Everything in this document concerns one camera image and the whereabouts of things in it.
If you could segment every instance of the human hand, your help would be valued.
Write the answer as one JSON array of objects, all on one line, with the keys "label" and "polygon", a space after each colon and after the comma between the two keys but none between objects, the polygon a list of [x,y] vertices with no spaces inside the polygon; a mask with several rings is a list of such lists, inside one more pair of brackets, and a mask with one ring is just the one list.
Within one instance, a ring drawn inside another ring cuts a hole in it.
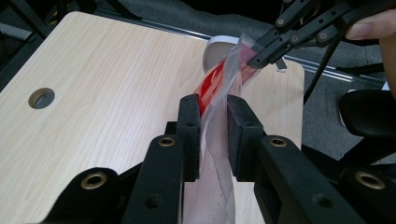
[{"label": "human hand", "polygon": [[381,39],[396,35],[396,9],[355,22],[347,31],[350,40]]},{"label": "human hand", "polygon": [[355,22],[347,31],[350,40],[379,39],[387,82],[396,100],[396,9]]}]

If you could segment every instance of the gray floor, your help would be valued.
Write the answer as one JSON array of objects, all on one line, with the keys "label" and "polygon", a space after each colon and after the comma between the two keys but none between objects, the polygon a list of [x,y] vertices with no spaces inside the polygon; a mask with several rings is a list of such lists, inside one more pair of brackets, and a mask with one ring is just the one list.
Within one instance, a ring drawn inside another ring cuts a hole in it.
[{"label": "gray floor", "polygon": [[[248,34],[253,39],[263,35],[270,27],[260,21],[238,15],[213,15],[203,11],[196,11],[178,0],[120,0],[135,15],[145,21],[155,21],[183,30],[193,31],[206,36]],[[44,24],[23,1],[13,1],[26,13],[35,24],[46,34],[53,26]],[[109,8],[102,0],[101,7]],[[30,30],[14,12],[8,8],[0,13],[0,22],[15,25]],[[21,66],[39,47],[42,40],[37,37],[28,43],[8,64],[0,70],[1,88],[10,81]],[[325,49],[309,48],[296,49],[288,56],[320,63]],[[329,62],[332,71],[336,66],[359,66],[380,62],[378,46],[360,47],[342,42]],[[306,70],[305,87],[313,77],[313,73]],[[335,159],[339,159],[361,139],[350,134],[340,123],[338,114],[338,100],[349,90],[381,89],[385,79],[383,74],[373,77],[347,78],[348,81],[332,76],[322,76],[313,91],[309,101],[304,105],[303,144],[318,149]]]}]

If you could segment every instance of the brass insert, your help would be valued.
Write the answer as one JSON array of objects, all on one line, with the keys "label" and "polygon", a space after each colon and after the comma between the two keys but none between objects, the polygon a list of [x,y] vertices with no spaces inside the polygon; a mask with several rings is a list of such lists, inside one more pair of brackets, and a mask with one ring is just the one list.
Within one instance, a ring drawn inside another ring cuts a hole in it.
[{"label": "brass insert", "polygon": [[384,189],[386,186],[380,178],[366,172],[357,172],[355,178],[370,189]]},{"label": "brass insert", "polygon": [[275,146],[275,147],[285,147],[288,145],[288,142],[286,142],[284,139],[282,138],[272,138],[270,140],[271,145]]},{"label": "brass insert", "polygon": [[82,181],[81,186],[84,189],[97,189],[104,185],[107,181],[107,175],[102,172],[97,172],[87,175]]},{"label": "brass insert", "polygon": [[171,147],[176,143],[176,139],[172,137],[163,137],[158,141],[158,145],[162,147]]}]

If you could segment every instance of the finger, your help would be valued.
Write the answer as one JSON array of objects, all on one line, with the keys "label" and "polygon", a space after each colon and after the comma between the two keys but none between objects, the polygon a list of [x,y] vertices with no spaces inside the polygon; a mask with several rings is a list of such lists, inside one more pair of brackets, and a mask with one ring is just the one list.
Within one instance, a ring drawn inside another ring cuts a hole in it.
[{"label": "finger", "polygon": [[346,32],[350,40],[379,39],[396,33],[396,9],[355,22]]}]

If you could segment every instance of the screw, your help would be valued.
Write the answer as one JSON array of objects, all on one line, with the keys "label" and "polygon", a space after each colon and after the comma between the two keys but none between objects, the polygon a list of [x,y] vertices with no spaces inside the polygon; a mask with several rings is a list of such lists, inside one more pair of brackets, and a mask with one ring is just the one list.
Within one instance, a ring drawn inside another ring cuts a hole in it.
[{"label": "screw", "polygon": [[325,33],[320,34],[320,39],[326,39],[326,38],[327,38],[327,34]]},{"label": "screw", "polygon": [[297,36],[297,35],[292,36],[292,37],[291,37],[291,40],[294,41],[294,42],[296,42],[296,41],[298,40],[298,36]]},{"label": "screw", "polygon": [[280,20],[277,21],[277,24],[278,24],[278,25],[283,25],[283,23],[285,23],[285,21],[282,20],[282,19],[280,19]]}]

